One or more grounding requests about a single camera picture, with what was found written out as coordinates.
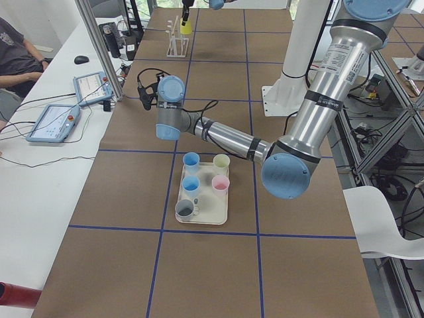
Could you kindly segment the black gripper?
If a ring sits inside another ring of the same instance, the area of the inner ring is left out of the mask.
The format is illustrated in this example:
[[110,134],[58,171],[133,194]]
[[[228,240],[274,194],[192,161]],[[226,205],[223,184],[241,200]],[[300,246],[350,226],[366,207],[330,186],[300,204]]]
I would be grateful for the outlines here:
[[193,6],[193,0],[183,0],[182,26],[185,26],[189,19],[189,9]]

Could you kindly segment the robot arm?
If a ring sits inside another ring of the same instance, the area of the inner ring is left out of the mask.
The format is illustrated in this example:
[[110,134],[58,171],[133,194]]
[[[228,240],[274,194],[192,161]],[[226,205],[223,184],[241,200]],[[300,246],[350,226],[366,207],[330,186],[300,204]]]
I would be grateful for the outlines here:
[[[235,0],[209,0],[207,3],[209,4],[209,8],[212,8],[214,10],[221,9],[225,3],[232,3]],[[183,0],[182,4],[182,18],[181,18],[181,25],[185,26],[189,19],[189,10],[194,5],[194,0]]]
[[309,186],[321,161],[320,146],[371,52],[383,48],[408,1],[343,1],[330,28],[331,44],[305,91],[291,129],[272,144],[182,107],[183,81],[158,83],[156,136],[178,140],[188,132],[262,164],[262,184],[272,195],[294,199]]

